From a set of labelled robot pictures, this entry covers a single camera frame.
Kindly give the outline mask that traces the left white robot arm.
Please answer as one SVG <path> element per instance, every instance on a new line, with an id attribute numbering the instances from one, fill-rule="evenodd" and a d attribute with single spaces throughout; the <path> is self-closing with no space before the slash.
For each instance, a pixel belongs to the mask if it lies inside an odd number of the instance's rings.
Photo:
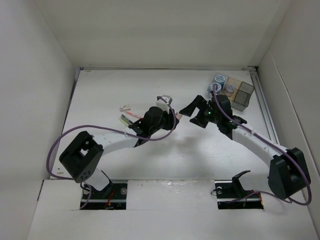
<path id="1" fill-rule="evenodd" d="M 179 121 L 169 106 L 166 109 L 152 106 L 143 118 L 130 123 L 123 131 L 100 126 L 95 128 L 108 130 L 109 133 L 92 135 L 88 131 L 81 131 L 59 156 L 59 161 L 76 183 L 84 183 L 90 191 L 104 199 L 111 194 L 113 183 L 98 169 L 102 156 L 139 147 L 151 141 L 151 136 L 159 130 L 171 133 Z"/>

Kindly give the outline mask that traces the grey plastic container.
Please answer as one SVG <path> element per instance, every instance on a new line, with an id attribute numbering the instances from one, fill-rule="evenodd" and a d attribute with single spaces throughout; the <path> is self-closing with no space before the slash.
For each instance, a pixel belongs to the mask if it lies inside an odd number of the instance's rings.
<path id="1" fill-rule="evenodd" d="M 242 82 L 235 93 L 234 99 L 231 101 L 231 107 L 243 112 L 249 106 L 254 90 L 254 86 L 246 82 Z"/>

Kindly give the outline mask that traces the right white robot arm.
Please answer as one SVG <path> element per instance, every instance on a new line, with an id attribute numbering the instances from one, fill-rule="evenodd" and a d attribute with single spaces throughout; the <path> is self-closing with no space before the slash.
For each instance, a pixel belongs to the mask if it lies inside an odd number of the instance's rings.
<path id="1" fill-rule="evenodd" d="M 195 110 L 198 113 L 191 117 Z M 206 128 L 208 123 L 216 124 L 222 134 L 258 156 L 269 168 L 268 186 L 277 198 L 290 199 L 295 193 L 307 189 L 307 202 L 311 202 L 311 178 L 303 152 L 296 147 L 289 149 L 275 144 L 254 131 L 246 120 L 233 114 L 227 96 L 214 95 L 206 100 L 197 95 L 179 113 L 191 117 L 190 122 L 201 128 Z"/>

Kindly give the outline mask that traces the blue tape roll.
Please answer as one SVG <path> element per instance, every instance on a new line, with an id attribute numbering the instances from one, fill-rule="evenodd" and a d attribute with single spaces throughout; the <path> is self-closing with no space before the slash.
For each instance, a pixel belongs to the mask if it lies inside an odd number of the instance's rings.
<path id="1" fill-rule="evenodd" d="M 216 82 L 213 82 L 210 84 L 209 88 L 208 88 L 208 92 L 215 92 L 216 94 L 219 94 L 222 91 L 222 85 Z"/>
<path id="2" fill-rule="evenodd" d="M 225 75 L 223 75 L 223 74 L 216 74 L 214 76 L 214 82 L 218 83 L 220 85 L 224 85 L 226 80 L 227 80 L 227 77 Z"/>

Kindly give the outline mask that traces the highlighter pen pack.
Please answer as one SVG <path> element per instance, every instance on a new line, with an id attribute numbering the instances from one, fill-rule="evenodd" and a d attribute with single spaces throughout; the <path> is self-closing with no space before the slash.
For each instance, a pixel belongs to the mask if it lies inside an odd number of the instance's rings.
<path id="1" fill-rule="evenodd" d="M 120 115 L 120 120 L 127 126 L 132 125 L 135 121 L 142 117 L 130 111 L 124 111 Z"/>

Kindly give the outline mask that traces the clear plastic container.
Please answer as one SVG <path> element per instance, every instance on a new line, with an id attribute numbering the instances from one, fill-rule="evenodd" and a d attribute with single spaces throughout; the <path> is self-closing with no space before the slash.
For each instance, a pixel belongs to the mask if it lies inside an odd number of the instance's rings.
<path id="1" fill-rule="evenodd" d="M 213 96 L 212 92 L 220 94 L 228 79 L 229 77 L 227 75 L 216 73 L 207 88 L 206 97 L 210 99 Z"/>

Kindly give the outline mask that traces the staples box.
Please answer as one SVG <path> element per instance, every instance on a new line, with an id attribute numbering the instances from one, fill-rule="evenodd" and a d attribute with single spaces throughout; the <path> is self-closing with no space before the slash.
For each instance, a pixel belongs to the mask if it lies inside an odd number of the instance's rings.
<path id="1" fill-rule="evenodd" d="M 123 105 L 119 108 L 120 112 L 127 112 L 131 110 L 131 106 L 129 104 Z"/>

